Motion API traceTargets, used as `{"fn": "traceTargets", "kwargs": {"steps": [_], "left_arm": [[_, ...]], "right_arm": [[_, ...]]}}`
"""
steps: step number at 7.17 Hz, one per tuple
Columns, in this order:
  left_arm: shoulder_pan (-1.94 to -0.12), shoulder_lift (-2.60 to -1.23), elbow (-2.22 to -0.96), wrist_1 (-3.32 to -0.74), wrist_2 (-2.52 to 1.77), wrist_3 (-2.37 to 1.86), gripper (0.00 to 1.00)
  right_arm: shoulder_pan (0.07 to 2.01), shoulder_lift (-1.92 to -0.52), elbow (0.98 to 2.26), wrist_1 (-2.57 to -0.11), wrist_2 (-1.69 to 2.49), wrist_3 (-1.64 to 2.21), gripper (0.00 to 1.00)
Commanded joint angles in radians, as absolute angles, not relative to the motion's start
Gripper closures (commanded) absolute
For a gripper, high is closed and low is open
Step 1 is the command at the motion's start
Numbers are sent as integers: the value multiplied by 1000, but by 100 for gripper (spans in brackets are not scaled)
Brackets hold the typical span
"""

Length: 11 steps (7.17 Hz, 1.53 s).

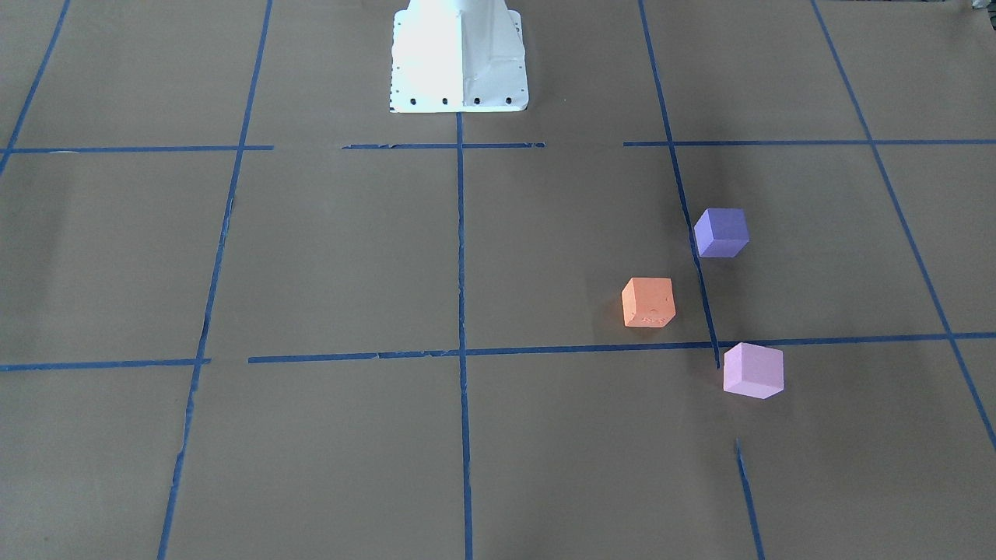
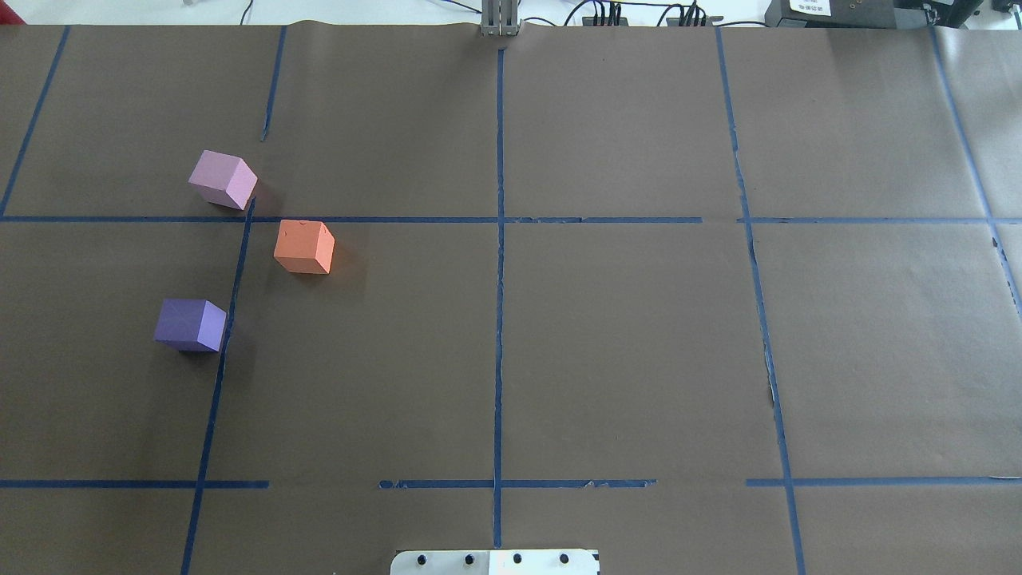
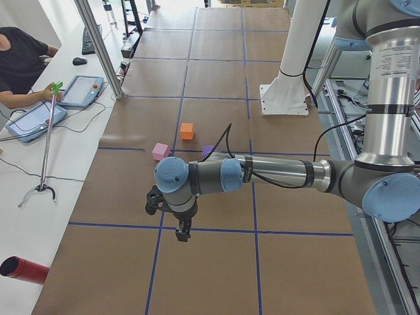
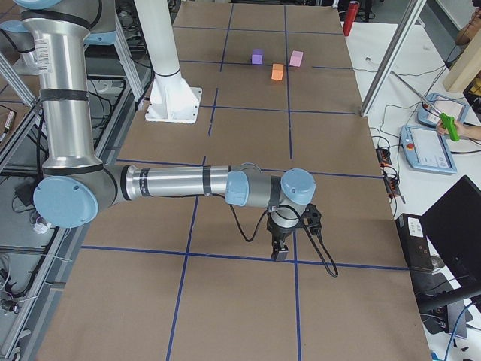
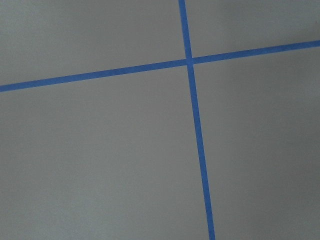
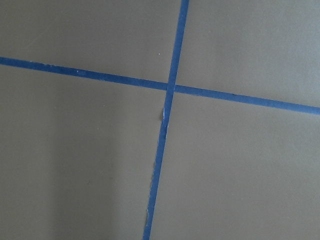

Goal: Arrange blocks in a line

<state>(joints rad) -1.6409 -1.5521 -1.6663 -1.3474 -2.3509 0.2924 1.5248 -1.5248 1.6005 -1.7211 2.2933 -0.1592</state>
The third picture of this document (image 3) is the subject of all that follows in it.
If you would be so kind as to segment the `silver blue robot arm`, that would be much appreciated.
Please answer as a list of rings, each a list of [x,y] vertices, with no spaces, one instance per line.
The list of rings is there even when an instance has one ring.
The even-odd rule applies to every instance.
[[[290,160],[212,150],[201,161],[161,160],[146,212],[178,219],[176,237],[190,238],[200,195],[239,190],[248,182],[281,188],[315,188],[347,200],[369,216],[400,222],[419,210],[419,178],[408,156],[419,66],[418,1],[343,1],[336,46],[371,50],[362,152],[353,161]]]

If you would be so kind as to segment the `person's hand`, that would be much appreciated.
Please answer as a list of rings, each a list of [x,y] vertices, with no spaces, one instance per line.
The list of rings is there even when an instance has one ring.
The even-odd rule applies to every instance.
[[[53,99],[53,85],[54,83],[50,83],[48,84],[43,91],[39,91],[37,92],[37,100],[38,101],[42,101],[42,100],[52,100]],[[63,99],[63,92],[59,92],[56,95],[56,101],[60,102]]]

